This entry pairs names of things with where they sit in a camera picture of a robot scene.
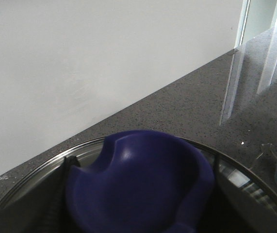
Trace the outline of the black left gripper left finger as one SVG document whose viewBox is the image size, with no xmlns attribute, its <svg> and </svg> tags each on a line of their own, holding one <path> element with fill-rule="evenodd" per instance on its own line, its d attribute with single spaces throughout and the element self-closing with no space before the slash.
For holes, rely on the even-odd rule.
<svg viewBox="0 0 277 233">
<path fill-rule="evenodd" d="M 25 196 L 0 211 L 0 233 L 79 233 L 65 203 L 65 183 L 76 157 L 62 165 Z"/>
</svg>

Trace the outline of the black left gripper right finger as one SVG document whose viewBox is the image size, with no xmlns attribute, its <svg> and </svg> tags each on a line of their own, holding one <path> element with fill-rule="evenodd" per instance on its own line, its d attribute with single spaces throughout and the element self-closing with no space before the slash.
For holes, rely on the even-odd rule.
<svg viewBox="0 0 277 233">
<path fill-rule="evenodd" d="M 205 156 L 216 183 L 197 232 L 277 233 L 277 195 L 236 161 Z"/>
</svg>

